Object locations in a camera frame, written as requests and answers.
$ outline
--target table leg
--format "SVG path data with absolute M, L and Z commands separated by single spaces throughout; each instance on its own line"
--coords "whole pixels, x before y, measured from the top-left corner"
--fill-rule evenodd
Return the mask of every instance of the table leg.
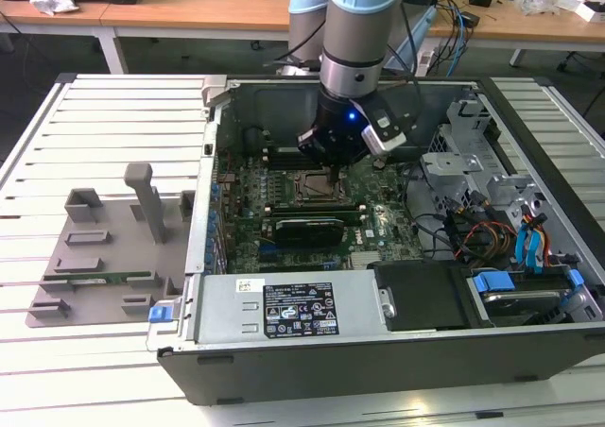
M 512 67 L 517 67 L 521 64 L 521 60 L 523 60 L 523 56 L 526 54 L 525 49 L 517 49 L 514 51 L 514 54 L 510 58 L 509 65 Z
M 11 53 L 15 48 L 8 33 L 0 33 L 0 53 Z
M 115 36 L 113 27 L 101 27 L 96 32 L 96 37 L 101 43 L 101 49 L 105 55 L 105 61 L 113 75 L 125 75 L 129 72 L 129 67 L 122 53 L 122 46 L 119 39 Z

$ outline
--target blue cable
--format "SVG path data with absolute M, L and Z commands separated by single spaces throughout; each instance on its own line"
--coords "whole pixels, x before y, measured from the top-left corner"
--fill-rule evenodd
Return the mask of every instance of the blue cable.
M 462 21 L 462 15 L 460 14 L 460 10 L 459 9 L 453 9 L 456 14 L 458 15 L 458 23 L 460 25 L 460 35 L 458 37 L 458 41 L 456 43 L 456 54 L 454 55 L 454 59 L 452 60 L 452 64 L 450 65 L 449 70 L 447 70 L 447 77 L 450 77 L 450 75 L 454 72 L 454 70 L 456 69 L 456 66 L 458 65 L 459 59 L 460 59 L 460 49 L 461 47 L 464 45 L 464 21 Z

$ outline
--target green circuit board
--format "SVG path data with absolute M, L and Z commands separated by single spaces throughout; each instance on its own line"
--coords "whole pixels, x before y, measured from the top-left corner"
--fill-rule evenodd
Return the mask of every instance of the green circuit board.
M 403 209 L 396 166 L 377 168 L 373 163 L 370 157 L 364 159 L 341 172 L 332 186 L 321 170 L 275 171 L 257 160 L 235 162 L 229 186 L 223 185 L 228 193 L 223 200 L 227 271 L 359 269 L 368 260 L 422 258 L 422 246 Z M 337 246 L 276 249 L 279 221 L 329 217 L 346 223 Z

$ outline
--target open computer chassis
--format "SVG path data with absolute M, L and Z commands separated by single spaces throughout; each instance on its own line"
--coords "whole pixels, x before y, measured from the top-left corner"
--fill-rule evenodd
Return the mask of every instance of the open computer chassis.
M 553 104 L 543 86 L 423 81 L 408 144 L 334 187 L 295 150 L 318 87 L 204 84 L 183 292 L 156 305 L 148 338 L 190 402 L 535 381 L 605 352 L 605 233 L 532 133 L 549 113 L 523 97 Z M 383 87 L 417 110 L 413 86 Z M 479 223 L 508 244 L 472 244 Z M 540 251 L 514 245 L 521 231 Z

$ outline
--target motherboard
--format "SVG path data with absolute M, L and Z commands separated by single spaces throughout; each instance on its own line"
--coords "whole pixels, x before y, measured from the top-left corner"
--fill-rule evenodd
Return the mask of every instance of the motherboard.
M 340 172 L 276 170 L 262 159 L 218 160 L 226 271 L 365 269 L 422 258 L 399 167 L 370 157 Z

